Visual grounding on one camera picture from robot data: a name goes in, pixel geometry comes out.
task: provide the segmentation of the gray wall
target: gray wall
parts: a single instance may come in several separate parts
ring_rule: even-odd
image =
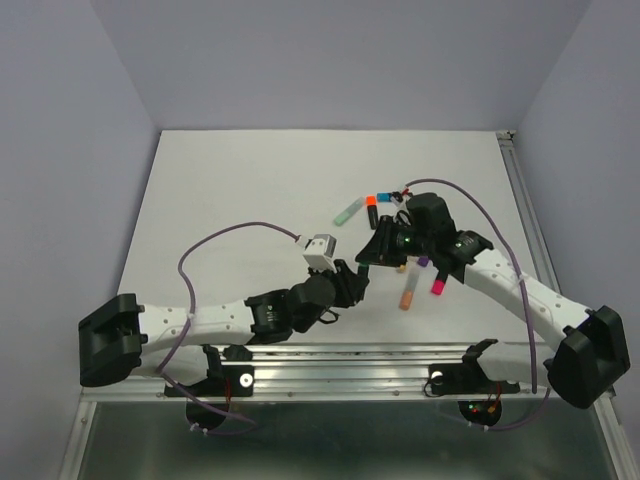
[[[640,361],[640,2],[594,0],[522,122],[517,151],[563,291],[623,315]],[[617,384],[640,454],[640,370]]]
[[[56,478],[76,325],[115,292],[157,134],[85,0],[0,13],[0,478]]]
[[[513,128],[588,0],[92,0],[162,128]]]

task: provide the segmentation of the green marker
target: green marker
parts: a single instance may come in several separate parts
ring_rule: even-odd
[[[336,218],[333,219],[333,223],[335,223],[338,227],[341,227],[347,220],[353,217],[358,210],[360,210],[364,206],[364,197],[360,197],[347,208],[345,208],[342,213],[340,213]]]

